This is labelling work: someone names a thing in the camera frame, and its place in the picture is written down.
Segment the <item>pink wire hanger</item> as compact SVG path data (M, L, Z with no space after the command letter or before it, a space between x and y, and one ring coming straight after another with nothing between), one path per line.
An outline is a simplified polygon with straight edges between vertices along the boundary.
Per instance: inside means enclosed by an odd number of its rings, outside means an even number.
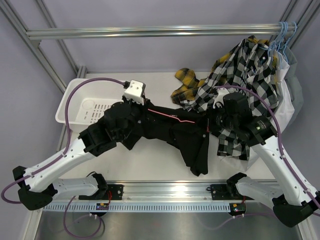
M199 125L203 127L207 133L209 132L209 119L207 116L201 113L188 112L183 110L182 108L172 109L160 106L149 106L147 110L150 113L160 115L168 119L174 119L179 123L190 123Z

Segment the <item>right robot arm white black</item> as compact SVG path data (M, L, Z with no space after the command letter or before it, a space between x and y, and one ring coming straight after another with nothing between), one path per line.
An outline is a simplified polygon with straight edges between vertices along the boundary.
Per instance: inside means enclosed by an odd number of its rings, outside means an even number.
M247 98L239 92L228 93L222 107L207 109L208 129L232 130L263 160L279 188L259 183L244 173L226 181L230 198L249 197L270 208L278 220L294 227L320 208L320 192L300 172L285 150L281 131L264 116L253 116Z

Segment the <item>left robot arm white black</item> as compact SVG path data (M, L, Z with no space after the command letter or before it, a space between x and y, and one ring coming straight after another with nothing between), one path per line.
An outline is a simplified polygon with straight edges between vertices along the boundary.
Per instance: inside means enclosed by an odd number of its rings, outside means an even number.
M84 178L61 179L74 167L115 148L117 143L131 150L140 139L134 133L146 116L149 100L136 103L126 100L114 103L96 122L83 130L74 141L38 166L16 167L12 172L19 181L20 202L30 211L41 209L54 199L73 196L101 200L108 185L100 173Z

